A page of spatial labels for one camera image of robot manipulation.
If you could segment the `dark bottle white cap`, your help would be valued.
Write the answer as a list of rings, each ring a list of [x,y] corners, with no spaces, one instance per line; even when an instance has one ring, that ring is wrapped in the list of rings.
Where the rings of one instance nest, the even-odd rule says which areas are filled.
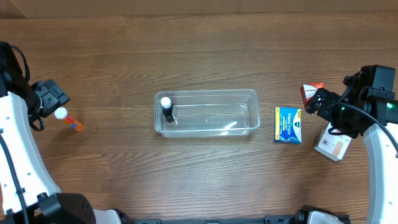
[[[168,123],[173,123],[176,118],[176,110],[174,108],[174,103],[169,97],[163,97],[160,99],[160,105],[162,107],[162,113],[165,118],[165,120]]]

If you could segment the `blue VapoDrops box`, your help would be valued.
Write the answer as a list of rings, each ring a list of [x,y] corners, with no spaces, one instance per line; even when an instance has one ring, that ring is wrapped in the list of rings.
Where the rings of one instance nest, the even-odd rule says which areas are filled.
[[[275,107],[274,142],[300,144],[302,142],[302,110]]]

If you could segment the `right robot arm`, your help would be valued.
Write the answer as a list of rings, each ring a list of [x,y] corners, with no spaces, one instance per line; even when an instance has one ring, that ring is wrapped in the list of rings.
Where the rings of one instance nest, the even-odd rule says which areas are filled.
[[[342,95],[319,88],[306,111],[330,122],[332,129],[353,139],[363,137],[368,152],[369,209],[367,223],[397,223],[396,71],[382,65],[363,66],[347,76]]]

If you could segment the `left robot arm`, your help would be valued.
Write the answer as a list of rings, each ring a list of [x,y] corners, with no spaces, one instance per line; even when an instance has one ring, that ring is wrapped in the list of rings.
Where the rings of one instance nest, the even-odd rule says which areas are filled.
[[[29,84],[15,45],[1,42],[1,192],[3,223],[125,223],[117,210],[97,210],[82,194],[68,194],[51,178],[32,131],[69,102],[53,81]]]

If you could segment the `white plaster box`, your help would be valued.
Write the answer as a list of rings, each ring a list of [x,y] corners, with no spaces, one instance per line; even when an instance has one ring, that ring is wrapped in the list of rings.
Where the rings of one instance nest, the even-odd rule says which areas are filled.
[[[349,136],[340,135],[340,132],[336,129],[332,133],[338,133],[338,135],[331,135],[328,132],[330,128],[332,128],[332,125],[327,122],[314,149],[333,161],[340,161],[352,139]]]

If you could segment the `orange tube white cap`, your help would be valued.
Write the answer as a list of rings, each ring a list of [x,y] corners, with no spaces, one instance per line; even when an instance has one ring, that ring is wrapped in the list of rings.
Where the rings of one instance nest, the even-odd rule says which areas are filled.
[[[84,125],[72,116],[68,110],[64,107],[59,107],[54,111],[54,115],[57,119],[65,122],[69,127],[73,128],[75,131],[81,132],[84,130]]]

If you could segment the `red small box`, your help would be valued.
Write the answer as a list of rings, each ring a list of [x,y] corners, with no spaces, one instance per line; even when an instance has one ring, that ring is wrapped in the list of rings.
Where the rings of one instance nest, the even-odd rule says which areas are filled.
[[[305,110],[307,109],[308,103],[311,100],[311,98],[314,96],[315,92],[319,88],[324,88],[324,87],[325,87],[324,83],[307,83],[303,84],[300,87],[300,92]]]

